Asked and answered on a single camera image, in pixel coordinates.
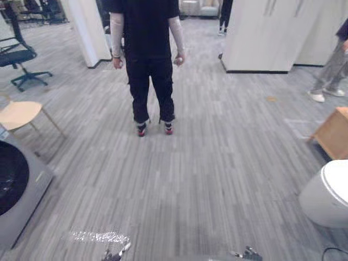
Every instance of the person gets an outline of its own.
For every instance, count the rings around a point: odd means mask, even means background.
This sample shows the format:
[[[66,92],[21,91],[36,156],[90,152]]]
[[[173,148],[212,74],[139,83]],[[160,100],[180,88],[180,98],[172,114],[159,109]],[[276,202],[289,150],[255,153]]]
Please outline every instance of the person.
[[[219,35],[226,35],[229,23],[229,17],[231,16],[233,0],[223,0],[222,8],[221,8],[221,17],[220,17],[220,29]]]
[[[348,19],[338,30],[337,46],[329,61],[319,74],[314,87],[308,92],[316,102],[324,102],[323,92],[336,97],[343,97],[345,93],[339,89],[339,83],[348,76]]]
[[[124,29],[126,69],[133,96],[134,121],[138,136],[146,133],[149,76],[160,107],[165,133],[173,133],[172,60],[169,28],[177,45],[176,64],[185,62],[183,31],[178,0],[103,0],[110,12],[113,63],[121,69],[121,39]]]

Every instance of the sneaker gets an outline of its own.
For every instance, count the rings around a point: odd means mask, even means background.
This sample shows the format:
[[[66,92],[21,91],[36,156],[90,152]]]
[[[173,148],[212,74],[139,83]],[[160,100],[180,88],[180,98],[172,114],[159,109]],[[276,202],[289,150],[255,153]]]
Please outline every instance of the sneaker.
[[[313,94],[309,91],[308,95],[310,96],[310,98],[312,98],[312,100],[314,100],[316,102],[324,102],[325,101],[325,97],[323,94]]]
[[[146,133],[146,123],[144,122],[143,124],[137,125],[136,129],[138,131],[138,136],[144,137]]]
[[[335,91],[332,91],[330,89],[327,89],[327,88],[324,88],[322,90],[323,92],[325,92],[326,94],[330,94],[330,95],[333,95],[333,96],[336,96],[336,97],[343,97],[345,95],[344,91],[343,90],[335,90]]]
[[[173,123],[164,123],[165,134],[172,135],[173,134]]]

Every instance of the gray washing machine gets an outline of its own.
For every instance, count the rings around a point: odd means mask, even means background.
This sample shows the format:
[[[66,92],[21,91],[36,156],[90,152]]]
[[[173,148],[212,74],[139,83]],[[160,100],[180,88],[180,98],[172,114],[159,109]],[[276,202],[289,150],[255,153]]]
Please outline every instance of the gray washing machine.
[[[53,177],[0,125],[0,250],[14,246]]]

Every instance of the white cabinet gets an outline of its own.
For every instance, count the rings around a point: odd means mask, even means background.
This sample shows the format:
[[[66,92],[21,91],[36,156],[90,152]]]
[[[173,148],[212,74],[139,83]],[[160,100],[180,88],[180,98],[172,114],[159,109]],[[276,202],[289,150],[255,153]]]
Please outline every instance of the white cabinet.
[[[347,18],[347,0],[325,1],[296,63],[325,65],[337,44],[336,32]]]
[[[287,72],[324,0],[235,0],[223,63],[227,71]]]

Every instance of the black pants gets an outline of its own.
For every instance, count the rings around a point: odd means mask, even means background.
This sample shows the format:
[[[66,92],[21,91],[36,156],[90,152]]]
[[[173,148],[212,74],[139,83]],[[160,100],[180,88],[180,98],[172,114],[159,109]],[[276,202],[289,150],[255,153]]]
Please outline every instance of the black pants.
[[[149,119],[147,112],[149,76],[151,76],[159,102],[160,119],[165,122],[174,120],[174,102],[171,97],[173,93],[171,59],[127,59],[127,73],[134,99],[134,120],[137,123],[143,123]]]
[[[229,17],[231,16],[233,1],[224,1],[221,8],[221,17],[220,17],[220,27],[225,23],[225,28],[228,27]]]

